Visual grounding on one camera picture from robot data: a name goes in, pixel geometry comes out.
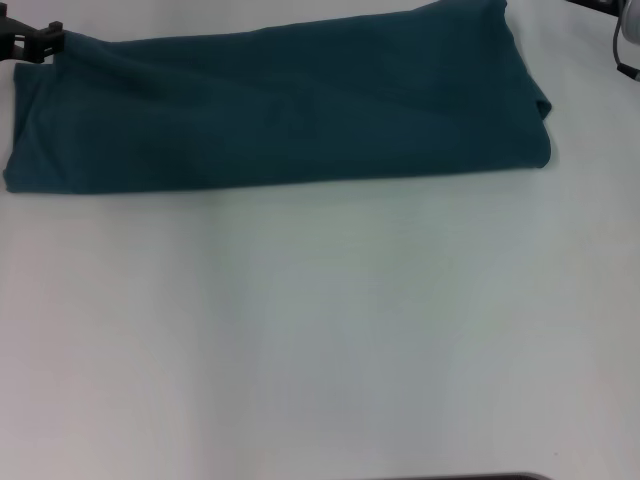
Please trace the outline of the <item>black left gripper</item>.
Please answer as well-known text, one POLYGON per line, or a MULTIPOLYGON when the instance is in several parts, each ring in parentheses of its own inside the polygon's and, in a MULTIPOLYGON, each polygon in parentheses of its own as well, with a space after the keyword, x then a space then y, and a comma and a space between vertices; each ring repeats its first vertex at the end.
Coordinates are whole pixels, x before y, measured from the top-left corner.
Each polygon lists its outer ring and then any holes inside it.
POLYGON ((0 6, 1 60, 20 60, 41 64, 47 57, 64 50, 64 28, 58 21, 37 30, 7 16, 7 5, 0 6))

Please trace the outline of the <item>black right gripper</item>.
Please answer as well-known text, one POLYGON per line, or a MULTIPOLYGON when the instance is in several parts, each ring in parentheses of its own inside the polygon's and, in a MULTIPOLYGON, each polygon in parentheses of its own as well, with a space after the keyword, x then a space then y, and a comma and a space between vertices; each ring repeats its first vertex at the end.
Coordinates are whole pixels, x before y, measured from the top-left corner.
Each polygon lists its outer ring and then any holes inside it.
POLYGON ((608 15, 620 13, 617 0, 569 0, 569 2, 608 15))

